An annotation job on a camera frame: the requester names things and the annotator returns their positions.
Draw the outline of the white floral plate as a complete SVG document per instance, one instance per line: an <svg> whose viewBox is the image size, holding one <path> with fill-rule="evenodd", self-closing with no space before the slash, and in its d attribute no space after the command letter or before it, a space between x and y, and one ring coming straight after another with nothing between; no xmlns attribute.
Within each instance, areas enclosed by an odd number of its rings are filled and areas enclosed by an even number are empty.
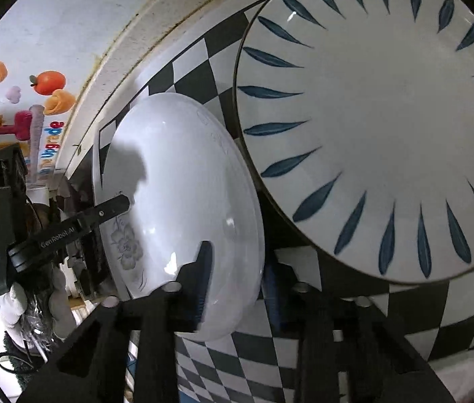
<svg viewBox="0 0 474 403"><path fill-rule="evenodd" d="M474 401L474 350L433 360L429 366L456 402Z"/></svg>
<svg viewBox="0 0 474 403"><path fill-rule="evenodd" d="M251 174L224 126L175 93L148 96L118 125L100 200L129 210L102 227L107 258L128 295L173 281L202 242L213 250L199 328L189 339L231 334L253 307L264 268L264 226Z"/></svg>

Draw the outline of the blue leaf pattern plate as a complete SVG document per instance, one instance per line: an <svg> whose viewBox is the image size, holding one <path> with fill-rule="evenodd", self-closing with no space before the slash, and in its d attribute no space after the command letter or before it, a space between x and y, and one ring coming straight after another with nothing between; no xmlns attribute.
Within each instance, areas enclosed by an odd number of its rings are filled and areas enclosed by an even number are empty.
<svg viewBox="0 0 474 403"><path fill-rule="evenodd" d="M461 0L267 0L234 73L242 140L283 215L404 284L474 267L474 14Z"/></svg>

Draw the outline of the colourful wall sticker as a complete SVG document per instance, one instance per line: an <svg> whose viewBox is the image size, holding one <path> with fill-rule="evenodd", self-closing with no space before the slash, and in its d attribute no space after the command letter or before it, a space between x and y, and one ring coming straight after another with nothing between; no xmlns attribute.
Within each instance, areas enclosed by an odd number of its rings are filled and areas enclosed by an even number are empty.
<svg viewBox="0 0 474 403"><path fill-rule="evenodd" d="M18 64L0 61L0 149L20 146L30 185L42 186L54 173L76 102L63 72L31 74Z"/></svg>

